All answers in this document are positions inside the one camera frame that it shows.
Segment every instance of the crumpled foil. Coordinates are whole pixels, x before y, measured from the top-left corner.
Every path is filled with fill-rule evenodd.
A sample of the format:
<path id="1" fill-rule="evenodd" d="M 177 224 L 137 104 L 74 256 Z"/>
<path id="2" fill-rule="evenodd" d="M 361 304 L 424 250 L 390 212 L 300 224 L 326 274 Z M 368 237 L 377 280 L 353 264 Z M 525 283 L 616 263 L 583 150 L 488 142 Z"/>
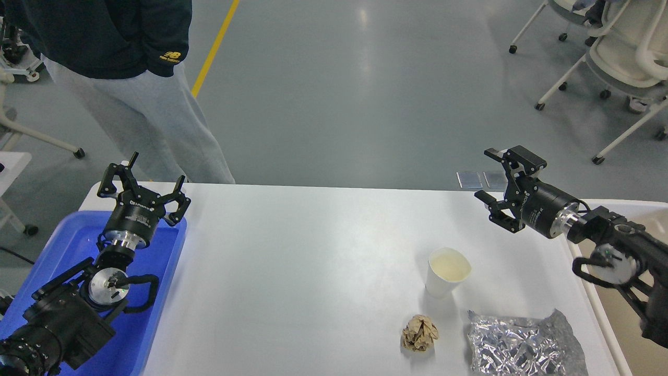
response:
<path id="1" fill-rule="evenodd" d="M 546 319 L 480 316 L 468 311 L 476 376 L 587 376 L 582 346 L 558 310 Z"/>

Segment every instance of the white paper cup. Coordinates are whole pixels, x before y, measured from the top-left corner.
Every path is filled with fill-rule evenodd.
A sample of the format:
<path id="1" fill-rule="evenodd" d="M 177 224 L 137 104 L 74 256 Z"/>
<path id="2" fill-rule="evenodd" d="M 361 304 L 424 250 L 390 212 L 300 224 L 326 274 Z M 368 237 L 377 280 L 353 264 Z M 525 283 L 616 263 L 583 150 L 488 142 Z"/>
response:
<path id="1" fill-rule="evenodd" d="M 441 248 L 429 255 L 425 287 L 434 298 L 446 297 L 471 274 L 471 264 L 452 248 Z"/>

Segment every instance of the crumpled brown paper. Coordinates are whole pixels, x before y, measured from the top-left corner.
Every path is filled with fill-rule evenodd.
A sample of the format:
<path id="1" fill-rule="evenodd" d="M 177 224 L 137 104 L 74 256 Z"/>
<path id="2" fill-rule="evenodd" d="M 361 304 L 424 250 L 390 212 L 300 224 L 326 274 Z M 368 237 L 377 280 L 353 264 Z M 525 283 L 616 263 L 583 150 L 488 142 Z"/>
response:
<path id="1" fill-rule="evenodd" d="M 411 351 L 427 351 L 438 339 L 438 329 L 427 316 L 417 314 L 408 322 L 401 336 L 401 345 Z"/>

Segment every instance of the cable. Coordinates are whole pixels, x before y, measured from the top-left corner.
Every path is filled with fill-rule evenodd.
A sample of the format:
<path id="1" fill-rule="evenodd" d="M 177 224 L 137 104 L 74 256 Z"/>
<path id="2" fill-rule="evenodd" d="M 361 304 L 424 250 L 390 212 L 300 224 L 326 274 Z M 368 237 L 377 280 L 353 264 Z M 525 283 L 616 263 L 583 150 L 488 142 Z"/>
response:
<path id="1" fill-rule="evenodd" d="M 18 253 L 14 252 L 14 251 L 12 251 L 12 250 L 10 250 L 10 249 L 8 249 L 8 248 L 5 248 L 5 247 L 3 247 L 3 246 L 0 246 L 0 250 L 5 251 L 5 252 L 7 252 L 8 254 L 11 254 L 11 255 L 13 255 L 13 256 L 16 256 L 16 257 L 20 258 L 21 260 L 27 262 L 28 264 L 35 265 L 35 262 L 34 262 L 34 261 L 32 261 L 32 260 L 30 260 L 30 259 L 28 259 L 28 258 L 25 258 L 25 257 L 19 255 Z"/>

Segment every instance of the yellow floor line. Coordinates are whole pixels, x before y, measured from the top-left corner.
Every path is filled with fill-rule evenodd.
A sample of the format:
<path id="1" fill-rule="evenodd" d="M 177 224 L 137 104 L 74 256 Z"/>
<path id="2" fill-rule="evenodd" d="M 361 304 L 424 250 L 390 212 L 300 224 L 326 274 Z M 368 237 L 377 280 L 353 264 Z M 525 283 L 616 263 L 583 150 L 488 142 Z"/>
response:
<path id="1" fill-rule="evenodd" d="M 199 76 L 197 76 L 197 80 L 195 80 L 195 85 L 192 86 L 192 95 L 197 98 L 197 94 L 200 93 L 200 89 L 202 88 L 202 84 L 204 83 L 204 79 L 206 79 L 206 75 L 208 74 L 209 68 L 211 68 L 211 64 L 213 63 L 213 59 L 216 57 L 216 54 L 218 53 L 218 48 L 220 47 L 220 44 L 222 43 L 222 39 L 225 37 L 225 33 L 227 32 L 227 27 L 230 25 L 230 22 L 232 21 L 232 17 L 234 17 L 234 12 L 236 11 L 236 7 L 239 5 L 239 0 L 234 0 L 232 2 L 232 5 L 230 6 L 230 10 L 227 12 L 227 16 L 225 17 L 225 21 L 222 22 L 222 26 L 220 27 L 220 31 L 218 31 L 218 35 L 216 36 L 216 40 L 213 42 L 213 45 L 211 46 L 211 50 L 209 51 L 209 55 L 206 57 L 206 60 L 204 61 L 204 65 L 202 65 L 202 69 L 200 70 Z"/>

